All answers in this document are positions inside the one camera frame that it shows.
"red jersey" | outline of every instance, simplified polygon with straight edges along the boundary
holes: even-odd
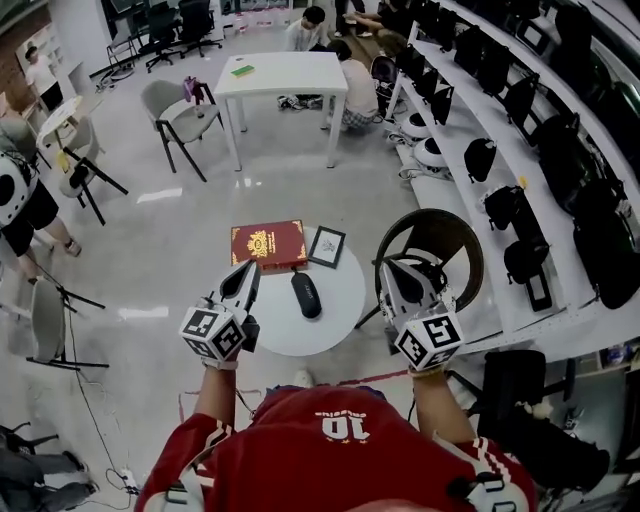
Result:
[[[536,510],[531,478],[493,442],[478,438],[450,450],[443,444],[425,439],[368,391],[281,390],[265,399],[241,432],[201,414],[179,426],[136,512],[160,509],[165,491],[189,465],[196,470],[207,511],[343,512],[385,499],[442,512],[474,510],[447,494],[455,479],[475,480],[477,471],[465,459],[517,486],[529,510]]]

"box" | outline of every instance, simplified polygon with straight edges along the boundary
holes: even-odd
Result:
[[[304,267],[307,247],[301,220],[231,228],[231,264],[254,259],[263,271]]]

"person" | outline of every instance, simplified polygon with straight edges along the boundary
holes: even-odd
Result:
[[[62,103],[62,90],[51,60],[46,55],[39,55],[35,46],[29,47],[25,58],[29,61],[25,74],[27,85],[32,88],[36,98],[40,98],[46,111],[53,112]]]
[[[391,58],[407,47],[413,26],[405,0],[384,0],[378,13],[354,12],[345,14],[344,18],[367,27],[384,54]]]
[[[80,505],[98,491],[95,483],[72,482],[60,489],[43,485],[45,475],[77,472],[86,473],[87,467],[70,452],[28,455],[0,446],[0,497],[10,512],[58,512]]]
[[[235,432],[235,370],[203,362],[194,414],[169,437],[136,512],[162,510],[165,499],[225,512],[468,511],[469,489],[487,489],[480,479],[516,503],[505,510],[536,510],[526,470],[476,437],[442,367],[411,374],[418,430],[379,391],[313,387],[300,371]]]
[[[324,25],[324,10],[317,5],[305,9],[302,18],[287,28],[284,51],[325,51],[329,36]]]
[[[6,144],[6,141],[3,142],[3,138],[6,137],[5,131],[0,136],[0,145]],[[22,209],[16,215],[11,215],[12,219],[9,222],[0,225],[0,237],[6,240],[18,257],[20,267],[29,283],[35,284],[40,275],[35,253],[31,249],[31,239],[35,229],[44,229],[55,240],[62,243],[65,252],[70,256],[77,257],[82,247],[71,237],[64,222],[58,217],[57,203],[37,175],[31,171],[29,165],[19,160],[14,161],[17,151],[13,153],[14,158],[9,156],[10,152],[6,150],[5,152],[7,156],[0,157],[0,214],[3,213],[2,208],[10,202],[14,191],[12,179],[3,172],[6,166],[18,166],[31,195],[23,203]],[[5,186],[8,184],[7,178],[11,181],[10,187]]]
[[[341,39],[331,41],[327,48],[336,52],[347,80],[348,90],[342,126],[363,128],[371,124],[378,114],[378,97],[369,71],[362,62],[351,58],[349,45]]]

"shoe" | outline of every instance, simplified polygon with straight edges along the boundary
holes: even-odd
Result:
[[[62,452],[62,455],[69,459],[74,464],[74,466],[78,468],[78,471],[82,471],[83,473],[89,471],[89,467],[84,462],[81,462],[80,459],[78,459],[78,457],[76,457],[73,453],[65,451]]]
[[[309,370],[298,370],[296,376],[293,378],[293,385],[301,388],[312,388],[315,386],[313,376],[309,373]]]
[[[64,246],[64,251],[74,258],[77,258],[82,252],[82,247],[78,242],[76,242],[73,238],[71,239],[71,243],[69,245]]]

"wire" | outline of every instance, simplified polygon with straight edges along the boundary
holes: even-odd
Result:
[[[71,333],[71,344],[73,347],[73,361],[75,363],[78,362],[78,354],[76,351],[76,337],[75,334],[73,332],[73,319],[71,316],[71,311],[68,311],[69,314],[69,332]],[[85,404],[87,404],[87,410],[89,411],[89,414],[91,415],[91,419],[93,420],[93,425],[96,428],[96,432],[98,433],[98,437],[100,438],[100,442],[102,443],[102,446],[104,447],[104,451],[107,454],[107,458],[109,459],[109,464],[111,464],[110,468],[107,468],[104,472],[105,475],[105,479],[107,480],[107,482],[109,482],[109,485],[111,485],[112,487],[114,487],[115,489],[122,491],[127,487],[127,481],[125,480],[125,478],[120,475],[120,473],[118,473],[115,469],[115,464],[113,463],[113,458],[111,457],[111,453],[109,452],[109,448],[107,448],[107,443],[104,442],[104,438],[102,437],[102,433],[100,432],[100,427],[98,427],[98,422],[96,421],[96,417],[93,414],[93,411],[91,409],[91,405],[89,404],[89,400],[87,399],[87,395],[84,391],[84,386],[82,385],[82,381],[80,380],[80,373],[79,371],[74,372],[76,374],[76,380],[78,381],[78,386],[80,387],[80,393],[82,394],[82,398],[84,399]],[[117,485],[115,485],[111,480],[109,480],[109,472],[112,471],[113,473],[116,474],[116,476],[118,478],[120,478],[120,480],[122,480],[122,487],[118,487]],[[98,505],[102,505],[103,507],[107,507],[113,510],[128,510],[129,508],[131,508],[131,493],[129,494],[129,501],[127,503],[126,507],[114,507],[113,505],[109,505],[108,503],[102,503],[100,501],[94,501],[94,500],[86,500],[84,501],[84,503],[96,503]]]

